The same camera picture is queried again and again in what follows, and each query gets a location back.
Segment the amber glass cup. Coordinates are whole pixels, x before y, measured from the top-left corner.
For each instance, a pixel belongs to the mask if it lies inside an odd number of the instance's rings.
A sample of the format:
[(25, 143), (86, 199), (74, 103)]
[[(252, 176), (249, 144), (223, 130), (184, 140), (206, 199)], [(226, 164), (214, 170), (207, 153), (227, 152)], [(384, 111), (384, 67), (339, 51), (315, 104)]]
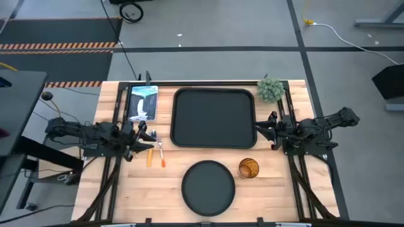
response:
[(257, 177), (259, 173), (258, 162), (252, 158), (244, 158), (239, 163), (239, 174), (244, 178)]

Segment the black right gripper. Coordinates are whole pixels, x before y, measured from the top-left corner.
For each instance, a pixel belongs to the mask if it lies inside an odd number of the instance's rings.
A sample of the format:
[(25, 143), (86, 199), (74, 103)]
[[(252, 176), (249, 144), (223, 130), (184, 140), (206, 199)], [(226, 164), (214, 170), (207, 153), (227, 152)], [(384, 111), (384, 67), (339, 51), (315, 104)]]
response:
[(278, 150), (284, 139), (291, 139), (295, 128), (294, 121), (290, 115), (281, 115), (281, 120), (277, 121), (278, 115), (272, 111), (268, 121), (255, 122), (256, 130), (268, 141), (273, 141), (272, 150)]

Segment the green artificial plant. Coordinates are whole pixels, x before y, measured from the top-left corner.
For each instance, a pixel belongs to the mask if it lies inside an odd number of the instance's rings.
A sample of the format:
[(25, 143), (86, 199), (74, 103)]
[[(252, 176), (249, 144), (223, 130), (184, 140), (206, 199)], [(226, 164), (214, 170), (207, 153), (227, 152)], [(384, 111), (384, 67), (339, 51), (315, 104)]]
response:
[(258, 81), (258, 98), (265, 103), (276, 103), (283, 98), (283, 83), (275, 78), (264, 78)]

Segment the waterfall picture book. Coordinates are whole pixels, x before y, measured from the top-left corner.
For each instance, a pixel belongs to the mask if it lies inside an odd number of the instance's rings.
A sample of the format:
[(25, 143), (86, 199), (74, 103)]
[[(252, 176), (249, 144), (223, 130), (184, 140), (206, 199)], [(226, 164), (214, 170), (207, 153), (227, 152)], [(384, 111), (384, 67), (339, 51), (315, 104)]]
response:
[(132, 86), (128, 104), (128, 120), (154, 121), (157, 114), (158, 86)]

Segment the black metal rig frame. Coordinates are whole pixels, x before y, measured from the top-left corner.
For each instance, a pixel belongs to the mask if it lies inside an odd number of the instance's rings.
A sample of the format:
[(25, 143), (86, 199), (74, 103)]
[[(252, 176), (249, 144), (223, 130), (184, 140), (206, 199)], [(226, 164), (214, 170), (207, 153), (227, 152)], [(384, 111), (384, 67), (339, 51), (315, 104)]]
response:
[[(170, 140), (170, 121), (174, 93), (181, 87), (243, 88), (256, 98), (256, 81), (157, 81), (159, 86), (157, 118), (148, 122), (148, 131), (155, 129), (162, 137), (166, 167), (162, 168), (158, 148), (153, 152), (152, 167), (146, 167), (147, 152), (137, 154), (132, 162), (122, 161), (114, 206), (114, 223), (240, 223), (264, 221), (298, 221), (297, 207), (288, 159), (281, 150), (271, 151), (270, 142), (258, 135), (255, 146), (247, 150), (180, 148)], [(312, 118), (313, 112), (304, 80), (289, 80), (290, 92), (298, 120)], [(119, 81), (103, 82), (94, 122), (112, 121)], [(266, 120), (278, 107), (255, 99), (257, 121)], [(252, 179), (241, 178), (239, 162), (252, 158), (259, 163), (260, 171)], [(192, 212), (181, 196), (181, 180), (186, 170), (200, 160), (217, 160), (235, 177), (235, 199), (230, 209), (215, 217), (203, 217)], [(306, 167), (313, 191), (328, 211), (341, 216), (328, 176), (328, 167), (319, 159), (306, 156)], [(73, 209), (72, 220), (78, 219), (88, 209), (99, 192), (105, 158), (99, 157), (81, 175)]]

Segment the black desk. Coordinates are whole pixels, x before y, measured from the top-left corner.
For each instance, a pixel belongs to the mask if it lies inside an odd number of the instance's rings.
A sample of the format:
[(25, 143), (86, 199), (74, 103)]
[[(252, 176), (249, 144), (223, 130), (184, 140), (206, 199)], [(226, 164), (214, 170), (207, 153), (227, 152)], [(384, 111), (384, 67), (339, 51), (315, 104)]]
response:
[(45, 72), (0, 69), (0, 215), (26, 160), (26, 154), (16, 147), (38, 102)]

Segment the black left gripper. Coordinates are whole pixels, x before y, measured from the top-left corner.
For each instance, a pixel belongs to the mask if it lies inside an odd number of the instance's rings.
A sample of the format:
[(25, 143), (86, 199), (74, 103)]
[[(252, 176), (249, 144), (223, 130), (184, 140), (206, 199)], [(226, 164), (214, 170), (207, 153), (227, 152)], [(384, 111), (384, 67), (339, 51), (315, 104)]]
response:
[(156, 139), (153, 136), (147, 134), (146, 131), (147, 131), (146, 122), (142, 120), (138, 124), (138, 131), (135, 132), (134, 135), (131, 136), (131, 138), (128, 139), (126, 143), (126, 150), (123, 153), (123, 157), (126, 161), (128, 162), (132, 161), (133, 152), (140, 153), (142, 151), (154, 148), (153, 144), (144, 144), (139, 142), (140, 139), (144, 141), (156, 141)]

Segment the black angular stand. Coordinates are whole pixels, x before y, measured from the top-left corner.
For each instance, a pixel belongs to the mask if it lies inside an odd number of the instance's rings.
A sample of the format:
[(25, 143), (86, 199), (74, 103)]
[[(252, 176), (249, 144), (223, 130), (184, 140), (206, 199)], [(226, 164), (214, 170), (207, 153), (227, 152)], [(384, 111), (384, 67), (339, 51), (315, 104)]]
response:
[(404, 64), (384, 68), (372, 81), (385, 100), (404, 97)]

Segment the black hazard-striped floor mat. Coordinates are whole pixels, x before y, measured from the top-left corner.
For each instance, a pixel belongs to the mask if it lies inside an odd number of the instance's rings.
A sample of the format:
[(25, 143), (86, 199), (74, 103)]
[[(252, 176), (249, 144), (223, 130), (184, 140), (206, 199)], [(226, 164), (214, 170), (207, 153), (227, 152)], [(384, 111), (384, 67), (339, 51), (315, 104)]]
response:
[(122, 20), (14, 19), (0, 34), (0, 62), (47, 73), (48, 88), (99, 87), (107, 80)]

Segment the black round plate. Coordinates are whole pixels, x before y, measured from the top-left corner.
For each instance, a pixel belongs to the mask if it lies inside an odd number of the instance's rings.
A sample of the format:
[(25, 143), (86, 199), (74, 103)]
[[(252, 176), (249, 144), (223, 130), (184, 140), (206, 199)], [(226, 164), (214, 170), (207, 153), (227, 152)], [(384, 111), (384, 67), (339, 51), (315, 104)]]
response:
[(187, 207), (200, 216), (217, 216), (235, 197), (235, 180), (226, 166), (213, 160), (193, 164), (184, 174), (181, 194)]

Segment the black rectangular tray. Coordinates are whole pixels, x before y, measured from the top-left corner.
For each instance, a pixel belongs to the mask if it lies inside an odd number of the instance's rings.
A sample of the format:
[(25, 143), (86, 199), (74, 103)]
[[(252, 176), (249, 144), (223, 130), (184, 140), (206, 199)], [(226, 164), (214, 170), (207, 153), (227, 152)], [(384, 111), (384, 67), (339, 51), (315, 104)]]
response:
[(179, 147), (249, 149), (257, 142), (253, 94), (240, 88), (181, 88), (170, 139)]

